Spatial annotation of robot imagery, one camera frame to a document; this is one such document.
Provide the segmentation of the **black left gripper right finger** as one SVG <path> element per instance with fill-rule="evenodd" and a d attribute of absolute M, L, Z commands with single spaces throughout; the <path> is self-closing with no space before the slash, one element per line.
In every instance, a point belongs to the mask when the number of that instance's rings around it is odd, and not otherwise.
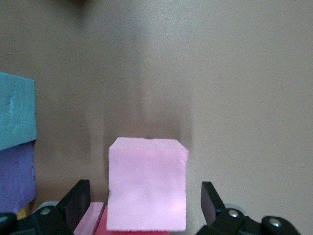
<path fill-rule="evenodd" d="M 201 209 L 206 225 L 198 235 L 300 235 L 286 219 L 265 216 L 258 223 L 236 208 L 227 208 L 212 182 L 201 184 Z"/>

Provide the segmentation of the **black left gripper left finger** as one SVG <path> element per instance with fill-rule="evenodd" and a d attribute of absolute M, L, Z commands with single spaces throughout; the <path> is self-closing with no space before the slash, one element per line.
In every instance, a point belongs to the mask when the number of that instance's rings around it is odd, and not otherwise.
<path fill-rule="evenodd" d="M 90 206 L 90 182 L 79 180 L 55 206 L 44 206 L 24 219 L 0 214 L 2 235 L 72 235 Z"/>

